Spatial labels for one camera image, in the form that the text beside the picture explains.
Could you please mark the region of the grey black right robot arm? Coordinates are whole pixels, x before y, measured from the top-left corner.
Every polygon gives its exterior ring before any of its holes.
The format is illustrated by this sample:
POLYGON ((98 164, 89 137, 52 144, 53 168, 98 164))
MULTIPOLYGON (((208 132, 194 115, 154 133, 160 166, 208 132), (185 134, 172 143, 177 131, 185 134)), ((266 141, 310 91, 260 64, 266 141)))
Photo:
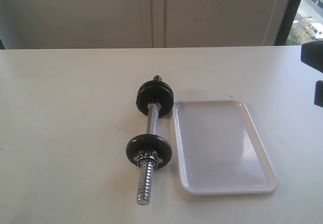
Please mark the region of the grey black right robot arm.
MULTIPOLYGON (((308 42, 301 46, 301 61, 321 73, 322 54, 322 41, 308 42)), ((322 80, 318 80, 315 84, 314 104, 322 107, 322 80)))

